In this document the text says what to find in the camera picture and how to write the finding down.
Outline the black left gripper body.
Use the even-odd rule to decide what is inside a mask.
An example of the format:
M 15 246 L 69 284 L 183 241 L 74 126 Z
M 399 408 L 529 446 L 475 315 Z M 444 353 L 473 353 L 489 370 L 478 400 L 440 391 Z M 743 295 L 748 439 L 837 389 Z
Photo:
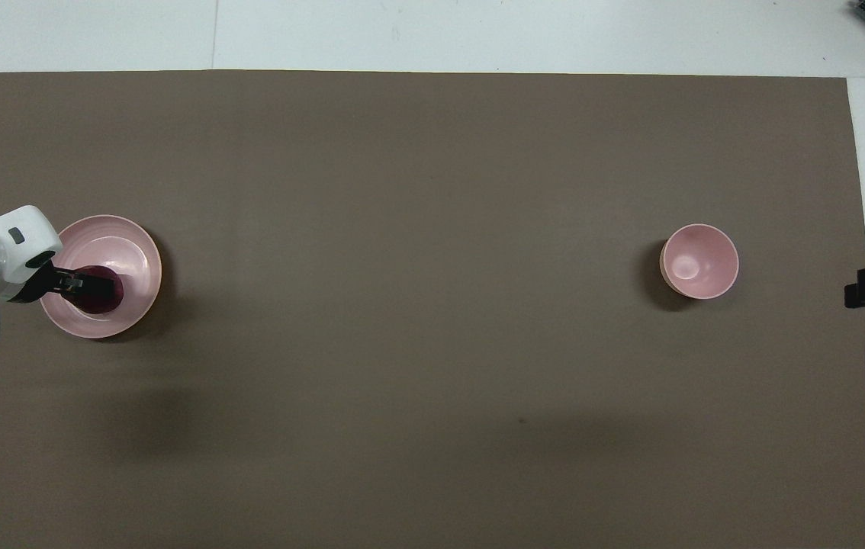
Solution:
M 33 303 L 47 293 L 55 292 L 62 282 L 62 275 L 53 263 L 45 263 L 39 267 L 21 289 L 8 299 L 10 303 Z

